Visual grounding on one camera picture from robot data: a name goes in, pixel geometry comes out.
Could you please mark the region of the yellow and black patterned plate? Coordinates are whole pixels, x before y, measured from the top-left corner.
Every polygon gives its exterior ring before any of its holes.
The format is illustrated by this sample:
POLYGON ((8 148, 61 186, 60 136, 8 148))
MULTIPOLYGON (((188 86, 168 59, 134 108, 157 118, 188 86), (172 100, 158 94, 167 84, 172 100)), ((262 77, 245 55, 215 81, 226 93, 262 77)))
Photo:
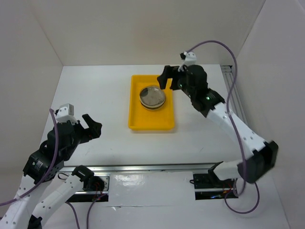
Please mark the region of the yellow and black patterned plate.
POLYGON ((159 104, 159 105, 155 105, 155 106, 148 106, 146 104, 141 104, 145 109, 153 111, 153 110, 158 110, 161 109, 163 107, 164 104, 159 104))

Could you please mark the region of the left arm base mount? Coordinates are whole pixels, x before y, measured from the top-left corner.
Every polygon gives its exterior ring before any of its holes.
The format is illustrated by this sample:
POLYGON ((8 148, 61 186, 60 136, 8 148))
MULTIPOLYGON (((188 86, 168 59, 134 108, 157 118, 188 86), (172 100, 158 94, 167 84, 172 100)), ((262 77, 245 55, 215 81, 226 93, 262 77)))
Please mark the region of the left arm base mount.
POLYGON ((95 176, 91 182, 91 186, 83 188, 73 194, 68 202, 70 203, 89 203, 93 201, 108 202, 109 200, 109 181, 110 176, 95 176))

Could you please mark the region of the smoky grey glass plate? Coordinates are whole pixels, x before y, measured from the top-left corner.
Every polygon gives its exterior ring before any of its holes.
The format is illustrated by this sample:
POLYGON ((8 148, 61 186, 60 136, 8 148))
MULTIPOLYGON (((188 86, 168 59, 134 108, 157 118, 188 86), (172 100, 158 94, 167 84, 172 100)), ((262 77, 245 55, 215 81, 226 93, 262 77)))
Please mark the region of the smoky grey glass plate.
POLYGON ((147 107, 162 106, 166 100, 166 95, 158 86, 151 85, 144 87, 139 94, 140 102, 147 107))

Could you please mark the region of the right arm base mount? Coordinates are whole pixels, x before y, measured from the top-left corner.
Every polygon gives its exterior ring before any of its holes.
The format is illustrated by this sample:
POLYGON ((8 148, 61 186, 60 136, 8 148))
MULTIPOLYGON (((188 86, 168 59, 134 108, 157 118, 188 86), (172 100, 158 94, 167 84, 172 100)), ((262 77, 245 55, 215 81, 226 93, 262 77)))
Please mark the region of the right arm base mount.
POLYGON ((194 187, 195 200, 237 198, 233 194, 234 180, 212 182, 208 174, 193 174, 189 181, 194 187))

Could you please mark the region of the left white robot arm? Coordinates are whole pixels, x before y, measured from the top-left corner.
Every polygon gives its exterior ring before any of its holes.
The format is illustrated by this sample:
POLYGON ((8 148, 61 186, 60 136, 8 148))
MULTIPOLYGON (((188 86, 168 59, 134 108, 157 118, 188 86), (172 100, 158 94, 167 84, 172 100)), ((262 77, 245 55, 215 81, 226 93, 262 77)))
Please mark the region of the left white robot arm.
POLYGON ((53 213, 77 191, 101 190, 104 183, 86 166, 77 166, 67 179, 48 197, 41 196, 56 174, 70 159, 77 146, 101 136, 102 124, 88 114, 80 121, 60 121, 53 117, 54 127, 37 151, 32 153, 23 169, 23 176, 14 199, 0 221, 2 229, 41 229, 53 213))

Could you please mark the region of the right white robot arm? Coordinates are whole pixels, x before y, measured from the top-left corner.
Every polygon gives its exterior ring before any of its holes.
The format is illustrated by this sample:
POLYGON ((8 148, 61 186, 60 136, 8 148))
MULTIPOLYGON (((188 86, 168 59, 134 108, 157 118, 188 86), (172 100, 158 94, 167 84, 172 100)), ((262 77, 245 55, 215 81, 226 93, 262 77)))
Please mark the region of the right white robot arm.
POLYGON ((219 187, 225 180, 242 178, 253 184, 269 172, 276 163, 279 146, 267 142, 245 124, 228 106, 225 99, 208 87, 207 73, 199 65, 165 66, 157 81, 165 89, 171 79, 171 90, 181 90, 190 99, 195 110, 217 124, 236 144, 242 159, 219 162, 209 170, 208 182, 219 187))

